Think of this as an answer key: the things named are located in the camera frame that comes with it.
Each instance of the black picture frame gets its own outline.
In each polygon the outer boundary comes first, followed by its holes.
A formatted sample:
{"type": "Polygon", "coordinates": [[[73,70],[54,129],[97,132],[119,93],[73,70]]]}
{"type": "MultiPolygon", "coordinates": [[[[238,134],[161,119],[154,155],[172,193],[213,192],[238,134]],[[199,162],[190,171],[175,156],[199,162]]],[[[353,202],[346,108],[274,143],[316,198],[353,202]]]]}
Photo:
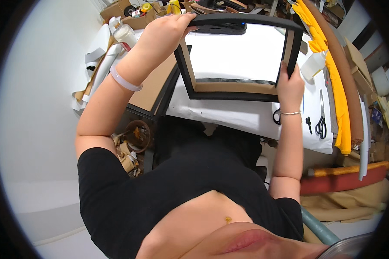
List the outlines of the black picture frame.
{"type": "MultiPolygon", "coordinates": [[[[222,23],[246,23],[246,24],[261,24],[270,25],[280,28],[285,28],[284,49],[282,51],[282,60],[287,64],[288,76],[292,75],[295,64],[297,62],[298,53],[300,52],[301,38],[303,29],[300,25],[293,21],[269,17],[260,14],[204,14],[198,15],[188,25],[203,26],[203,25],[219,25],[222,23]]],[[[180,41],[179,46],[174,51],[177,64],[179,66],[189,99],[217,99],[217,100],[246,100],[246,101],[270,101],[278,102],[276,93],[276,85],[278,83],[280,72],[276,82],[268,84],[255,82],[197,82],[194,76],[192,64],[190,62],[187,45],[184,39],[180,41]],[[245,91],[238,91],[239,86],[245,91]],[[223,87],[231,88],[229,91],[221,91],[223,87]]]]}

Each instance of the white jade bangle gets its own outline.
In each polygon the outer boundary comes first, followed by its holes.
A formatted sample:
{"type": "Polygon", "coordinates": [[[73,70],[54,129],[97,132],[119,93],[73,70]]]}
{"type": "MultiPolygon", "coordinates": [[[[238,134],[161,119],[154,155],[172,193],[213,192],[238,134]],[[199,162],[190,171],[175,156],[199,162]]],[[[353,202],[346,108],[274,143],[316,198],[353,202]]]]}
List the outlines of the white jade bangle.
{"type": "Polygon", "coordinates": [[[133,92],[138,92],[143,88],[142,85],[136,86],[136,85],[133,85],[133,84],[127,82],[125,79],[123,79],[120,75],[118,75],[118,72],[116,71],[114,65],[111,66],[110,71],[111,71],[111,75],[114,78],[114,80],[117,81],[117,83],[119,83],[122,87],[124,87],[130,91],[133,91],[133,92]]]}

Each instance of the left hand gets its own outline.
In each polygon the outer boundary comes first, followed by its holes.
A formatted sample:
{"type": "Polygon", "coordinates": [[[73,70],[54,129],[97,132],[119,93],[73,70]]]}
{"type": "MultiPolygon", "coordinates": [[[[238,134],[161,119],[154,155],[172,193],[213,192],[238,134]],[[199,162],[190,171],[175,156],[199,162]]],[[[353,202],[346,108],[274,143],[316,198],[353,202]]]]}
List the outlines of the left hand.
{"type": "Polygon", "coordinates": [[[130,53],[138,52],[150,61],[152,69],[158,67],[176,50],[182,38],[197,29],[187,27],[195,17],[195,14],[179,14],[155,19],[144,29],[130,53]]]}

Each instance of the white plastic bottle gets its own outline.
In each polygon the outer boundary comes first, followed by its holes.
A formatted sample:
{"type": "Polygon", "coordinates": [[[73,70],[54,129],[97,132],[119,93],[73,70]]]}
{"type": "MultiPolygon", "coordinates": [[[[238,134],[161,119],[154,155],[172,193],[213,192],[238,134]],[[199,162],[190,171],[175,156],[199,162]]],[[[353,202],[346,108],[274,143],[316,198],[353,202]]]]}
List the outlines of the white plastic bottle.
{"type": "Polygon", "coordinates": [[[320,72],[326,66],[327,52],[316,52],[311,54],[306,62],[301,67],[301,73],[304,78],[310,81],[318,72],[320,72]]]}
{"type": "Polygon", "coordinates": [[[129,52],[137,43],[137,38],[134,35],[133,29],[128,24],[116,24],[114,38],[119,44],[129,52]]]}

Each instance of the fabric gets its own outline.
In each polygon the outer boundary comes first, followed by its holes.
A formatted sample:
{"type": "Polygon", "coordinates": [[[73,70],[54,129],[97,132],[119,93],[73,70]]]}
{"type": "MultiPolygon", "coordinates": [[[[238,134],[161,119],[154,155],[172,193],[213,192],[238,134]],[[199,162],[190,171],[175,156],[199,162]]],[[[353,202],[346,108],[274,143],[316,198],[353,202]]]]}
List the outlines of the fabric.
{"type": "Polygon", "coordinates": [[[322,194],[334,191],[347,191],[382,181],[386,176],[386,166],[368,169],[368,173],[359,181],[359,172],[321,177],[301,178],[301,195],[322,194]]]}
{"type": "Polygon", "coordinates": [[[301,205],[320,221],[355,222],[372,218],[389,199],[389,181],[319,195],[301,196],[301,205]]]}
{"type": "Polygon", "coordinates": [[[159,122],[156,138],[161,140],[156,150],[163,162],[138,178],[130,179],[119,159],[104,148],[91,148],[80,156],[81,216],[106,256],[135,258],[143,238],[168,212],[211,190],[243,206],[255,224],[272,233],[302,238],[300,205],[290,198],[274,200],[258,174],[246,167],[254,165],[249,157],[256,156],[259,137],[258,142],[248,143],[257,136],[225,127],[207,137],[201,126],[181,120],[159,122]],[[252,151],[238,156],[245,148],[252,151]]]}
{"type": "Polygon", "coordinates": [[[332,81],[330,79],[330,73],[327,68],[323,68],[324,78],[326,80],[327,92],[328,92],[328,103],[330,105],[330,130],[332,133],[338,133],[338,124],[336,117],[336,105],[334,104],[334,93],[332,88],[332,81]]]}
{"type": "Polygon", "coordinates": [[[327,39],[329,52],[331,52],[335,64],[338,65],[337,70],[346,94],[350,119],[351,142],[352,144],[359,145],[363,141],[362,109],[360,106],[356,83],[354,82],[353,75],[351,74],[350,65],[347,61],[346,55],[344,54],[336,35],[334,35],[334,32],[328,26],[327,21],[317,8],[308,0],[298,1],[299,3],[304,3],[308,10],[313,14],[314,19],[319,24],[327,39]]]}
{"type": "MultiPolygon", "coordinates": [[[[313,37],[313,40],[308,42],[310,49],[313,52],[326,51],[328,49],[326,37],[308,8],[301,0],[298,1],[297,5],[292,5],[292,8],[310,28],[310,34],[313,37]]],[[[330,72],[338,125],[337,139],[334,145],[340,149],[342,154],[346,155],[351,152],[349,111],[340,74],[330,51],[327,53],[326,66],[330,72]]]]}

